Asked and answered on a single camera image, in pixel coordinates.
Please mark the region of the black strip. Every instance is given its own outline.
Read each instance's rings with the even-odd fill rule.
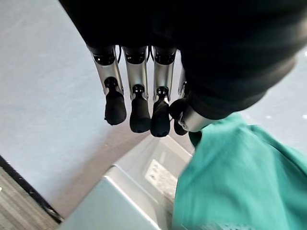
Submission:
[[[61,215],[9,164],[0,156],[0,167],[23,188],[58,224],[63,221]]]

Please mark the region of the robotic finger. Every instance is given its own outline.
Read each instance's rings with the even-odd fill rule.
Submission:
[[[169,101],[176,50],[176,48],[154,47],[154,107],[150,131],[155,137],[165,137],[170,131]]]
[[[132,107],[130,128],[135,133],[146,132],[151,127],[148,112],[146,48],[146,46],[123,47]]]
[[[105,46],[99,50],[88,48],[106,95],[105,120],[110,125],[120,124],[126,119],[127,112],[115,46]]]

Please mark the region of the green cloth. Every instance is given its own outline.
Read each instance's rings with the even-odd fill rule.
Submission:
[[[304,155],[238,114],[201,134],[190,135],[195,154],[178,180],[174,229],[307,230]]]

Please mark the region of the robotic hand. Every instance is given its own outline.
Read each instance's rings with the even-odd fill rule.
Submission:
[[[260,100],[293,67],[307,43],[307,1],[60,0],[92,53],[106,95],[105,118],[126,118],[115,45],[126,59],[133,132],[197,132]],[[176,50],[183,70],[179,99],[169,106]],[[148,111],[147,50],[154,60],[154,107]]]

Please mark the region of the black fabric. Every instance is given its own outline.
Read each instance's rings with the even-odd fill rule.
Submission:
[[[178,48],[190,103],[211,119],[257,102],[307,42],[306,0],[60,2],[89,47]]]

